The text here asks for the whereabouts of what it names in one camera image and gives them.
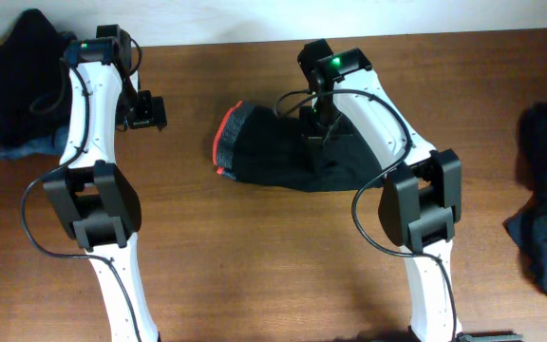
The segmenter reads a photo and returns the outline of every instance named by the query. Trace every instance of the black wire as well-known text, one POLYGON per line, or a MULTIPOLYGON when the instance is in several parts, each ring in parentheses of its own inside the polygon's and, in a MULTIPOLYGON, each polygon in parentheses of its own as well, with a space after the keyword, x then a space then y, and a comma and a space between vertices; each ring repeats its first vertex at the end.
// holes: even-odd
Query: black wire
POLYGON ((337 119, 334 120, 334 122, 330 125, 329 130, 327 130, 327 134, 324 135, 324 139, 322 140, 322 146, 326 146, 327 142, 330 139, 330 136, 332 135, 332 131, 337 128, 337 126, 341 123, 343 119, 343 114, 339 114, 337 116, 337 119))
POLYGON ((287 97, 292 96, 292 95, 309 94, 309 93, 310 93, 310 90, 309 90, 309 89, 295 90, 295 91, 287 92, 286 94, 282 95, 282 97, 280 97, 279 99, 277 99, 277 101, 276 101, 275 104, 273 105, 273 114, 275 114, 276 117, 279 117, 279 116, 280 116, 280 113, 278 113, 277 108, 280 106, 280 103, 281 103, 282 101, 284 101, 284 99, 286 99, 287 97))
MULTIPOLYGON (((301 93, 301 91, 290 92, 285 94, 278 100, 276 104, 279 104, 279 102, 285 97, 292 95, 294 93, 301 93)), ((398 165, 403 163, 406 157, 408 157, 408 154, 410 153, 410 150, 413 146, 413 140, 411 138, 410 132, 408 131, 408 127, 406 127, 406 123, 403 120, 403 118, 400 116, 400 114, 391 105, 389 105, 387 102, 382 100, 377 95, 365 92, 363 90, 357 90, 357 89, 335 89, 330 91, 323 91, 321 93, 316 93, 316 94, 312 94, 311 96, 308 96, 306 99, 296 104, 293 108, 289 109, 286 113, 284 113, 283 116, 290 115, 296 109, 312 101, 313 99, 316 99, 316 98, 319 99, 325 96, 336 95, 336 94, 355 94, 355 95, 366 96, 370 101, 375 101, 379 103, 379 105, 382 105, 394 117, 394 119, 396 119, 396 121, 398 122, 398 125, 403 130, 403 133, 406 139, 405 151, 403 152, 402 156, 398 160, 393 162, 390 166, 386 167, 383 171, 381 171, 381 173, 379 173, 379 175, 377 175, 375 178, 367 182, 360 190, 358 190, 358 192, 356 192, 356 195, 353 197, 353 201, 351 202, 351 218, 353 219, 353 223, 356 225, 356 228, 358 229, 358 232, 360 233, 360 235, 362 235, 362 237, 378 251, 393 257, 427 257, 432 259, 434 262, 436 262, 436 264, 441 269, 441 273, 443 274, 444 282, 446 284, 446 289, 448 290, 449 301, 451 303, 451 311, 453 313, 453 334, 451 336, 451 341, 455 341, 455 334, 457 332, 457 310, 455 308, 455 297, 453 295, 453 289, 451 288, 451 279, 448 276, 446 269, 444 268, 443 261, 439 257, 433 256, 427 253, 403 253, 403 252, 392 251, 380 245, 374 239, 372 239, 372 237, 370 237, 368 233, 365 231, 365 229, 362 227, 362 224, 360 223, 360 219, 358 219, 358 211, 357 211, 358 200, 362 197, 362 194, 364 194, 364 192, 367 191, 367 189, 372 187, 372 185, 377 180, 379 180, 381 177, 385 176, 391 170, 395 169, 398 165)), ((276 115, 278 114, 277 107, 274 108, 274 112, 276 113, 276 115)))
POLYGON ((137 70, 139 70, 139 67, 141 66, 141 62, 142 62, 142 48, 141 46, 139 46, 139 43, 137 43, 137 41, 134 40, 134 38, 130 37, 130 42, 134 43, 134 45, 137 47, 137 51, 139 52, 139 61, 137 62, 137 64, 130 69, 130 71, 128 72, 128 75, 129 76, 132 76, 135 72, 137 72, 137 70))
POLYGON ((113 266, 113 262, 105 257, 102 256, 89 256, 89 255, 75 255, 75 254, 60 254, 60 253, 53 253, 49 250, 42 247, 33 237, 33 235, 30 233, 30 230, 28 229, 27 225, 27 218, 26 218, 26 206, 27 206, 27 199, 28 195, 30 195, 31 191, 39 184, 39 182, 44 181, 46 177, 51 175, 52 173, 59 171, 73 162, 75 162, 81 155, 84 153, 84 148, 87 143, 87 136, 88 136, 88 130, 89 130, 89 123, 90 123, 90 101, 89 101, 89 93, 87 92, 87 87, 85 86, 84 78, 82 75, 77 71, 77 68, 72 67, 71 70, 75 73, 75 76, 80 81, 80 84, 82 85, 82 94, 84 95, 85 99, 85 125, 84 125, 84 135, 82 137, 82 142, 79 147, 77 148, 77 152, 75 155, 68 161, 62 163, 60 166, 56 167, 55 169, 45 173, 41 177, 37 178, 36 180, 32 181, 31 184, 28 185, 27 189, 25 190, 25 193, 23 194, 23 197, 20 200, 20 222, 22 224, 23 230, 27 234, 28 241, 30 244, 33 245, 39 252, 42 254, 48 256, 48 257, 56 257, 56 258, 65 258, 65 259, 95 259, 103 262, 105 265, 109 267, 109 270, 111 270, 111 273, 115 277, 115 279, 118 281, 118 284, 120 285, 120 289, 122 290, 123 297, 125 298, 125 302, 128 306, 128 309, 130 311, 130 315, 132 316, 132 323, 134 325, 134 333, 137 336, 137 341, 141 342, 141 335, 139 333, 139 325, 137 323, 137 317, 134 313, 134 307, 132 306, 132 301, 130 301, 130 296, 128 295, 127 290, 125 289, 125 286, 123 286, 122 279, 120 278, 120 275, 118 274, 117 270, 113 266))
POLYGON ((67 82, 67 79, 66 79, 66 76, 68 74, 68 71, 66 70, 66 62, 64 59, 60 59, 59 60, 60 62, 60 71, 61 71, 61 92, 58 94, 58 99, 56 99, 56 101, 51 104, 49 107, 47 108, 44 108, 44 109, 36 109, 35 107, 41 103, 44 99, 48 98, 50 95, 52 95, 51 92, 45 94, 45 95, 42 95, 40 97, 38 97, 37 99, 35 99, 35 101, 33 101, 29 106, 28 106, 28 111, 31 112, 32 114, 37 114, 37 115, 44 115, 44 114, 48 114, 49 112, 51 112, 52 110, 56 109, 59 105, 61 105, 61 103, 63 102, 63 100, 65 99, 65 95, 66 95, 66 82, 67 82))

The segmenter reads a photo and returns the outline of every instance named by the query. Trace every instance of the wooden table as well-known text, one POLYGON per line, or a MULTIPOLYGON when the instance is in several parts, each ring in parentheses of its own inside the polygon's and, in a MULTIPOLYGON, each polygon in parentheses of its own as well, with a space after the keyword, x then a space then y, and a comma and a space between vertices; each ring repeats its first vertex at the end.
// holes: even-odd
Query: wooden table
MULTIPOLYGON (((306 42, 149 47, 142 86, 163 95, 168 127, 116 136, 118 165, 141 197, 139 261, 163 341, 321 341, 405 330, 403 262, 353 226, 353 192, 304 194, 235 183, 211 162, 212 140, 238 100, 272 105, 306 87, 306 42)), ((547 29, 330 40, 359 47, 390 98, 463 165, 453 281, 469 332, 514 330, 547 341, 547 296, 522 271, 501 224, 530 198, 515 181, 521 111, 547 101, 547 29)), ((101 291, 86 261, 38 254, 19 226, 19 200, 57 159, 0 161, 0 341, 107 341, 101 291)), ((376 216, 380 190, 360 213, 376 216)), ((28 221, 49 249, 77 252, 43 192, 28 221)))

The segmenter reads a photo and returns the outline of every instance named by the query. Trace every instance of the wooden surface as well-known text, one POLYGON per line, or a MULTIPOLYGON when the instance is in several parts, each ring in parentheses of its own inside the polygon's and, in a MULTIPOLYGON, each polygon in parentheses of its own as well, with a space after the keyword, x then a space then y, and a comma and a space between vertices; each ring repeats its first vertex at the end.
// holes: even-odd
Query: wooden surface
MULTIPOLYGON (((353 192, 304 194, 217 175, 212 139, 238 100, 272 105, 304 88, 305 42, 151 47, 142 86, 163 95, 168 127, 116 136, 118 165, 141 197, 139 262, 163 341, 320 341, 404 330, 404 264, 353 226, 353 192)), ((530 198, 515 181, 516 121, 547 101, 547 30, 330 40, 360 47, 390 98, 463 166, 463 213, 452 259, 469 332, 514 330, 547 341, 547 296, 532 285, 501 224, 530 198)), ((57 159, 0 161, 0 341, 107 341, 96 277, 85 261, 38 254, 19 226, 19 200, 57 159)), ((376 208, 360 214, 385 241, 376 208)), ((49 249, 77 252, 39 192, 28 222, 49 249)))

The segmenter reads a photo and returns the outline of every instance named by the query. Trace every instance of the black plastic bracket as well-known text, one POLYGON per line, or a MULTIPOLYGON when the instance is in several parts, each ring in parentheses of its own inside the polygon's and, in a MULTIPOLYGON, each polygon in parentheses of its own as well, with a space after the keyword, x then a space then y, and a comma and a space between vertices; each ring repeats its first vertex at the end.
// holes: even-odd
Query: black plastic bracket
MULTIPOLYGON (((335 54, 324 39, 307 43, 299 53, 297 62, 310 84, 310 91, 316 93, 333 90, 335 82, 344 80, 344 76, 353 71, 372 69, 372 64, 359 48, 335 54)), ((334 106, 332 96, 319 99, 314 109, 315 111, 307 114, 311 121, 321 127, 315 134, 326 134, 341 113, 334 106)), ((345 122, 337 125, 340 128, 338 130, 349 127, 349 131, 343 133, 351 132, 351 122, 345 118, 342 120, 345 122)))
POLYGON ((149 91, 137 93, 132 86, 129 74, 132 64, 130 35, 119 25, 98 26, 96 39, 71 42, 65 51, 65 58, 71 67, 90 62, 115 66, 123 84, 116 124, 128 124, 130 128, 156 126, 159 130, 166 127, 163 98, 152 98, 149 91))
POLYGON ((44 189, 66 234, 88 251, 110 243, 123 248, 141 229, 139 196, 114 163, 60 169, 44 180, 44 189), (98 194, 82 196, 87 185, 98 194))
POLYGON ((405 163, 387 174, 379 220, 387 237, 413 253, 455 236, 462 213, 462 165, 448 149, 411 168, 405 163), (419 178, 430 184, 419 189, 419 178))

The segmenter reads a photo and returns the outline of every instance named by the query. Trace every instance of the black cable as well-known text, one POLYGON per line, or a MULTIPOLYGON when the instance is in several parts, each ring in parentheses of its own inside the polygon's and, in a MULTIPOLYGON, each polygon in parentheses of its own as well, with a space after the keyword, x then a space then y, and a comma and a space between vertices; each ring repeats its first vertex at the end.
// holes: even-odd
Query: black cable
POLYGON ((130 69, 130 71, 128 71, 128 75, 129 76, 132 76, 135 72, 137 72, 137 70, 139 70, 139 67, 141 66, 141 62, 142 62, 142 48, 141 46, 139 46, 139 43, 137 43, 137 41, 134 40, 134 38, 130 37, 130 42, 134 43, 134 45, 137 47, 137 51, 139 52, 139 61, 137 62, 137 64, 130 69))
POLYGON ((113 266, 113 262, 105 257, 102 256, 89 256, 89 255, 74 255, 74 254, 60 254, 60 253, 53 253, 49 250, 42 247, 33 237, 33 235, 30 233, 30 230, 28 229, 27 225, 27 218, 26 218, 26 206, 27 206, 27 199, 28 195, 33 191, 35 186, 39 184, 39 182, 44 181, 45 178, 47 178, 52 173, 63 169, 73 162, 75 162, 81 155, 84 153, 85 145, 87 143, 87 136, 88 136, 88 130, 89 130, 89 123, 90 123, 90 101, 89 101, 89 93, 87 92, 87 87, 85 86, 84 78, 82 75, 77 71, 77 68, 72 67, 71 70, 75 73, 75 76, 80 81, 80 84, 82 85, 82 94, 84 95, 85 99, 85 128, 84 128, 84 135, 82 136, 82 142, 80 143, 79 147, 77 148, 77 152, 75 155, 68 161, 65 161, 60 166, 54 168, 53 170, 45 173, 44 175, 40 176, 36 180, 32 181, 31 184, 28 185, 27 189, 25 190, 25 193, 23 194, 23 197, 20 200, 20 222, 22 224, 23 230, 27 234, 28 241, 35 247, 39 252, 42 254, 48 256, 48 257, 56 257, 56 258, 65 258, 65 259, 95 259, 103 262, 105 265, 109 267, 109 270, 111 270, 111 273, 115 277, 115 279, 118 281, 118 284, 120 285, 120 289, 122 290, 123 297, 125 298, 125 302, 128 306, 128 310, 130 311, 130 315, 132 316, 132 323, 134 325, 134 333, 137 336, 137 341, 141 342, 141 335, 139 333, 139 325, 137 322, 137 317, 134 313, 134 307, 132 306, 132 301, 130 301, 130 296, 128 295, 127 290, 125 289, 125 286, 123 286, 122 279, 120 278, 120 275, 118 274, 117 270, 113 266))
MULTIPOLYGON (((281 97, 278 100, 278 102, 276 102, 276 104, 279 104, 279 102, 283 100, 285 97, 292 95, 294 93, 301 93, 301 91, 290 92, 285 94, 283 97, 281 97)), ((369 189, 377 180, 379 180, 381 177, 385 176, 391 170, 395 169, 398 165, 403 163, 406 157, 408 156, 408 154, 410 153, 410 150, 413 146, 413 140, 411 139, 411 135, 408 130, 408 127, 406 127, 406 123, 403 120, 403 118, 400 116, 400 114, 391 105, 389 105, 387 102, 382 100, 377 95, 365 92, 363 90, 357 90, 357 89, 335 89, 330 91, 323 91, 321 93, 312 94, 308 96, 306 99, 302 100, 301 102, 293 106, 291 109, 289 109, 286 113, 284 113, 283 116, 290 115, 296 109, 300 108, 302 105, 308 103, 309 101, 312 101, 313 99, 322 98, 322 97, 330 96, 330 95, 336 95, 336 94, 355 94, 355 95, 366 96, 370 101, 375 101, 379 103, 379 105, 382 105, 394 117, 394 119, 396 119, 396 122, 398 122, 398 125, 403 130, 403 133, 406 139, 405 151, 403 152, 402 156, 398 160, 393 162, 390 166, 386 167, 383 171, 381 171, 381 173, 379 173, 379 175, 377 175, 375 178, 367 182, 360 190, 358 190, 358 192, 356 192, 356 195, 353 197, 353 201, 351 202, 351 218, 353 219, 353 223, 356 225, 356 228, 358 229, 358 232, 360 233, 360 235, 362 235, 362 237, 378 251, 393 257, 427 257, 432 259, 434 262, 436 262, 436 264, 441 269, 441 273, 443 274, 444 282, 446 284, 446 289, 448 290, 449 301, 451 303, 451 311, 453 313, 453 334, 451 336, 451 341, 455 341, 455 334, 457 332, 457 310, 455 308, 455 297, 453 296, 453 289, 451 288, 451 279, 448 276, 446 269, 444 268, 443 261, 439 257, 433 256, 427 253, 403 253, 403 252, 392 251, 380 245, 375 240, 373 240, 372 237, 370 237, 368 233, 365 231, 365 229, 362 227, 362 224, 360 223, 360 219, 358 219, 358 211, 357 211, 358 200, 362 197, 362 194, 364 194, 364 192, 367 191, 367 189, 369 189)), ((277 107, 274 108, 274 112, 276 113, 276 115, 278 114, 277 107)))
POLYGON ((337 115, 337 119, 334 120, 334 122, 330 125, 329 130, 327 130, 327 134, 324 135, 324 139, 322 140, 322 146, 326 146, 329 142, 330 136, 332 135, 332 131, 337 128, 337 126, 341 123, 343 119, 343 114, 337 115))
POLYGON ((273 104, 273 114, 275 114, 276 117, 280 117, 280 113, 278 113, 277 108, 280 106, 280 103, 282 101, 284 101, 284 99, 286 99, 287 97, 292 96, 292 95, 309 94, 309 93, 310 93, 309 89, 295 90, 295 91, 287 92, 286 94, 282 95, 279 99, 277 99, 275 104, 273 104))
POLYGON ((61 71, 61 92, 58 94, 58 98, 56 99, 56 101, 51 104, 50 106, 44 108, 44 109, 36 109, 35 107, 41 103, 44 99, 50 97, 52 95, 51 92, 45 94, 45 95, 42 95, 40 97, 38 97, 37 99, 35 99, 35 101, 33 101, 29 106, 28 106, 28 111, 32 114, 37 114, 37 115, 44 115, 44 114, 48 114, 49 112, 51 112, 52 110, 58 108, 59 105, 61 105, 61 103, 63 102, 63 100, 65 99, 65 95, 66 95, 66 82, 67 82, 67 79, 66 79, 66 76, 68 74, 68 71, 66 69, 66 62, 64 59, 60 59, 59 60, 60 62, 60 71, 61 71))

